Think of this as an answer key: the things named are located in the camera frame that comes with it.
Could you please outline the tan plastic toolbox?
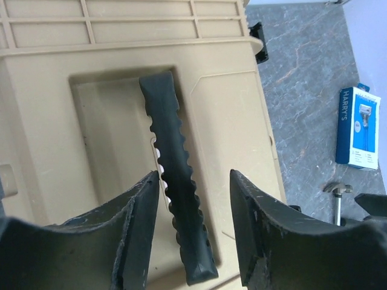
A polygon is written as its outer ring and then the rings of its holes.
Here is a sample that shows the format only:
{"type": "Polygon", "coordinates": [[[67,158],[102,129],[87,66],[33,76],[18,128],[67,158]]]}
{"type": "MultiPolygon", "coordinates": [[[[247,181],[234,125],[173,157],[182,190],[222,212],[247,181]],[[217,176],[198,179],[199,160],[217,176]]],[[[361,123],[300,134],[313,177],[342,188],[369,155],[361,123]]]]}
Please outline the tan plastic toolbox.
{"type": "Polygon", "coordinates": [[[241,289],[230,171],[285,199],[246,6],[2,1],[3,217],[61,225],[157,172],[145,289],[241,289]]]}

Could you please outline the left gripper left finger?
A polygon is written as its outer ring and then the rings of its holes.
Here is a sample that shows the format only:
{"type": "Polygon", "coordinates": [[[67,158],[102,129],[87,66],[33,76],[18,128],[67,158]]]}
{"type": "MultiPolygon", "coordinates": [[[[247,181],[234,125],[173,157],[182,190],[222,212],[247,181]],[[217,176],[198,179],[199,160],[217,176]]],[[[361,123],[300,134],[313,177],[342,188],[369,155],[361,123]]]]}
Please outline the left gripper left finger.
{"type": "Polygon", "coordinates": [[[61,225],[1,218],[2,289],[145,289],[157,172],[61,225]]]}

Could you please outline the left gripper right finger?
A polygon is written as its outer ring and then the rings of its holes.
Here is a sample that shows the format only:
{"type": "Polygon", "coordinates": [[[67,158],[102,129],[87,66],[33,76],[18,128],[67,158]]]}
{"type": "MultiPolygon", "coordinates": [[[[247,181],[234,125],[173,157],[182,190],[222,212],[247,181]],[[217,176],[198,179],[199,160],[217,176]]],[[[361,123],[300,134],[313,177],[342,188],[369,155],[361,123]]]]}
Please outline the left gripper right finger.
{"type": "Polygon", "coordinates": [[[385,289],[386,220],[346,227],[309,217],[237,170],[230,199],[241,283],[248,289],[385,289]]]}

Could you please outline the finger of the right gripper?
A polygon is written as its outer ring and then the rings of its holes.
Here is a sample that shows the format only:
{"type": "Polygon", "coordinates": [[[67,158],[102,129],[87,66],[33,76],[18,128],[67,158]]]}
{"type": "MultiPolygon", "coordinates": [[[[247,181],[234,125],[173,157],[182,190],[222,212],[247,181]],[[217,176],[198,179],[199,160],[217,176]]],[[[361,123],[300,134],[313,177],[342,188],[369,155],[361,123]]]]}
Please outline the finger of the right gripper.
{"type": "Polygon", "coordinates": [[[387,196],[361,193],[355,201],[371,216],[386,216],[387,196]]]}

